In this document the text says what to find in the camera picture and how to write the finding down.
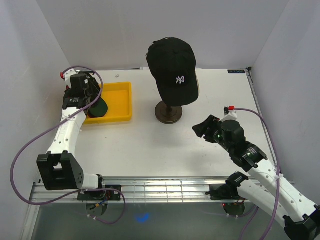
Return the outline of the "dark green cap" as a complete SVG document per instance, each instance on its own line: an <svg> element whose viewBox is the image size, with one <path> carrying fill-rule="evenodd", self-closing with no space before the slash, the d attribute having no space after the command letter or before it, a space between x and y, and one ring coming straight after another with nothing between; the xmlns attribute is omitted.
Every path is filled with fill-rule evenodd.
<svg viewBox="0 0 320 240"><path fill-rule="evenodd" d="M90 118L101 118L108 112L107 103L100 97L87 111Z"/></svg>

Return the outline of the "beige cap black letter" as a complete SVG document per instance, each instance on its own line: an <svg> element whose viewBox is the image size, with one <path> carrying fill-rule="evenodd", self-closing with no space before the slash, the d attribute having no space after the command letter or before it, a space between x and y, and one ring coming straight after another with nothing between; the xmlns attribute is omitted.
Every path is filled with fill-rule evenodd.
<svg viewBox="0 0 320 240"><path fill-rule="evenodd" d="M199 86L198 77L195 76L195 79L196 79L196 86L197 86L197 95L198 95L198 97L199 97L199 95L200 95L200 86Z"/></svg>

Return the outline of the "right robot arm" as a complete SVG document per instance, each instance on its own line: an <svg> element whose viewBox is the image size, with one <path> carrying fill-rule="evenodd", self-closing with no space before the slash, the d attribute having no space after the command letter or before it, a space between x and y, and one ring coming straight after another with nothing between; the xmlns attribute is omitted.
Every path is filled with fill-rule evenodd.
<svg viewBox="0 0 320 240"><path fill-rule="evenodd" d="M300 193L255 144L231 114L219 119L210 115L193 126L199 138L220 145L243 171L232 174L216 193L242 197L277 221L291 240L314 240L320 234L320 207Z"/></svg>

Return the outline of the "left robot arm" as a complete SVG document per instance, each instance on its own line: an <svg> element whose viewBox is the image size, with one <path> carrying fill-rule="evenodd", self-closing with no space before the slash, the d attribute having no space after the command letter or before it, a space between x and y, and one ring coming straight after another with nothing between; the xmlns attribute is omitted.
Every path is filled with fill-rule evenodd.
<svg viewBox="0 0 320 240"><path fill-rule="evenodd" d="M43 184L48 191L88 190L95 199L106 195L97 174L85 173L75 157L77 139L86 118L101 118L108 105L101 98L101 87L92 71L68 70L62 74L66 83L61 125L46 154L37 158Z"/></svg>

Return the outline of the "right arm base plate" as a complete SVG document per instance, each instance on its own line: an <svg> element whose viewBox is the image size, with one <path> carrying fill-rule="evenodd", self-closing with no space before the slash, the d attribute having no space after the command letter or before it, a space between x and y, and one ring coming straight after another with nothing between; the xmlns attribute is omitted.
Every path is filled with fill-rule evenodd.
<svg viewBox="0 0 320 240"><path fill-rule="evenodd" d="M238 200L240 198L237 188L233 185L210 184L209 191L205 193L211 200Z"/></svg>

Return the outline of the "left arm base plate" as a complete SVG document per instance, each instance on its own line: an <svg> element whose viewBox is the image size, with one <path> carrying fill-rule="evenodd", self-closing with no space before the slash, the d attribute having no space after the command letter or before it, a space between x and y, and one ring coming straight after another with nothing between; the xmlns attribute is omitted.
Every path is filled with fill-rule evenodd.
<svg viewBox="0 0 320 240"><path fill-rule="evenodd" d="M105 185L104 188L108 188L111 190L103 190L103 191L91 191L86 193L79 193L77 195L78 201L96 201L102 202L106 201L120 201L121 195L118 191L122 191L121 185Z"/></svg>

